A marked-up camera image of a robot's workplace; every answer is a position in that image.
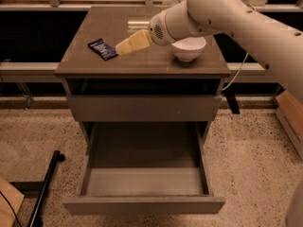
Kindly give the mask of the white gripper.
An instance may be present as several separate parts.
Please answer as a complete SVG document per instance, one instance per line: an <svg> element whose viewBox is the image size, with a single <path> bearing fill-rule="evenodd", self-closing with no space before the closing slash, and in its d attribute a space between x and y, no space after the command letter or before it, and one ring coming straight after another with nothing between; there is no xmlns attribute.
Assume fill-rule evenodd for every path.
<svg viewBox="0 0 303 227"><path fill-rule="evenodd" d="M166 25L166 11L154 15L150 20L150 32L141 29L116 45L115 50L118 55L125 55L135 51L145 49L152 44L168 45L174 42L170 36Z"/></svg>

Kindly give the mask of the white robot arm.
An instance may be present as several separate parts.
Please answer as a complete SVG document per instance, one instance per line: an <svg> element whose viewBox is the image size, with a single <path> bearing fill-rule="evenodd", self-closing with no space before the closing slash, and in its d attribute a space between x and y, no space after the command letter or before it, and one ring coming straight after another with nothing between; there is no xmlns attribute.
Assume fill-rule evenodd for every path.
<svg viewBox="0 0 303 227"><path fill-rule="evenodd" d="M118 54L167 45L187 37L220 31L267 67L295 99L303 101L303 37L300 31L270 19L241 0L185 0L154 15L147 30L116 46Z"/></svg>

